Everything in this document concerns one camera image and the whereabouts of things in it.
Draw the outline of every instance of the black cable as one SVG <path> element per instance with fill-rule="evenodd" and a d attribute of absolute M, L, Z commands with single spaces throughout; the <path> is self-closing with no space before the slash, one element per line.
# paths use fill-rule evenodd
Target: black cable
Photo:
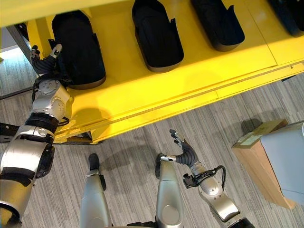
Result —
<path fill-rule="evenodd" d="M 222 165 L 219 165 L 218 167 L 216 167 L 216 168 L 214 168 L 212 170 L 205 171 L 205 172 L 203 172 L 203 173 L 195 176 L 195 180 L 197 181 L 196 186 L 199 186 L 207 178 L 215 176 L 220 169 L 223 170 L 223 174 L 222 174 L 222 188 L 224 190 L 225 183 L 226 183 L 226 168 L 224 166 L 222 166 Z"/>

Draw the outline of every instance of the robotic hand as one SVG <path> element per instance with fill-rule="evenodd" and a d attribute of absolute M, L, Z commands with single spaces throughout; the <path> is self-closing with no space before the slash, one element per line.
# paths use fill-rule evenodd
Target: robotic hand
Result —
<path fill-rule="evenodd" d="M 160 159 L 187 165 L 192 175 L 184 175 L 186 188 L 198 187 L 199 195 L 210 206 L 211 213 L 222 228 L 254 228 L 248 219 L 242 216 L 235 203 L 224 193 L 226 169 L 220 165 L 213 170 L 206 170 L 199 162 L 197 154 L 189 143 L 177 131 L 170 130 L 174 142 L 182 148 L 178 156 L 160 155 Z M 222 182 L 214 176 L 218 170 L 223 170 Z"/>
<path fill-rule="evenodd" d="M 65 115 L 70 95 L 56 80 L 54 65 L 62 46 L 56 45 L 45 59 L 39 59 L 38 47 L 32 49 L 32 65 L 39 74 L 33 86 L 30 117 L 13 137 L 0 161 L 0 227 L 21 226 L 36 179 L 50 172 L 54 133 Z"/>

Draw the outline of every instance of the cardboard box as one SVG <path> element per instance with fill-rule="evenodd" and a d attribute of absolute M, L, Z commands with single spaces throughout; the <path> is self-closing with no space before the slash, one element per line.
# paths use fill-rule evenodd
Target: cardboard box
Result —
<path fill-rule="evenodd" d="M 288 124 L 287 120 L 274 120 L 261 124 L 253 132 L 239 139 L 232 151 L 243 164 L 265 199 L 285 208 L 292 209 L 296 203 L 284 197 L 276 175 L 271 167 L 260 137 Z"/>

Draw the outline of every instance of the gray carpet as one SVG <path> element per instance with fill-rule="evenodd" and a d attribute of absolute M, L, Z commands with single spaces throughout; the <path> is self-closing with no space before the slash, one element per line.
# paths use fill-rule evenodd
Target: gray carpet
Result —
<path fill-rule="evenodd" d="M 2 100 L 0 121 L 23 124 L 30 107 L 29 93 Z M 304 119 L 304 74 L 121 134 L 100 145 L 56 145 L 52 171 L 35 183 L 23 227 L 79 226 L 87 157 L 93 152 L 101 160 L 113 223 L 118 226 L 152 220 L 158 187 L 155 156 L 160 152 L 180 153 L 169 135 L 173 128 L 188 138 L 206 168 L 226 166 L 226 192 L 257 228 L 303 228 L 304 207 L 288 210 L 265 201 L 231 151 L 240 136 L 261 122 L 284 117 L 290 123 Z M 219 227 L 198 190 L 183 186 L 187 167 L 175 164 L 175 168 L 185 204 L 185 227 Z"/>
<path fill-rule="evenodd" d="M 7 51 L 3 59 L 0 62 L 0 96 L 33 85 L 36 73 L 20 48 Z"/>

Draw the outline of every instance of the yellow shelf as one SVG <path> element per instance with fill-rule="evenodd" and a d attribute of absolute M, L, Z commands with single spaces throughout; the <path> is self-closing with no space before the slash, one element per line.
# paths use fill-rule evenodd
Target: yellow shelf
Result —
<path fill-rule="evenodd" d="M 0 27 L 123 0 L 1 0 Z"/>
<path fill-rule="evenodd" d="M 303 59 L 304 36 L 291 36 L 267 0 L 245 0 L 245 4 L 278 65 Z"/>
<path fill-rule="evenodd" d="M 67 105 L 70 123 L 58 128 L 57 142 L 90 131 L 96 143 L 304 71 L 304 52 L 293 52 L 295 43 L 302 47 L 304 37 L 294 39 L 282 30 L 274 33 L 275 41 L 270 42 L 267 35 L 271 32 L 261 29 L 268 17 L 275 25 L 269 30 L 282 26 L 265 5 L 266 0 L 223 2 L 226 7 L 235 5 L 245 33 L 245 41 L 229 52 L 213 49 L 189 0 L 161 0 L 169 18 L 176 18 L 185 53 L 178 68 L 162 74 L 150 72 L 144 64 L 134 34 L 133 0 L 84 9 L 100 43 L 107 79 L 94 89 L 68 89 L 72 97 Z M 265 20 L 256 16 L 258 7 Z M 30 43 L 38 45 L 42 56 L 50 53 L 53 18 L 28 21 Z"/>

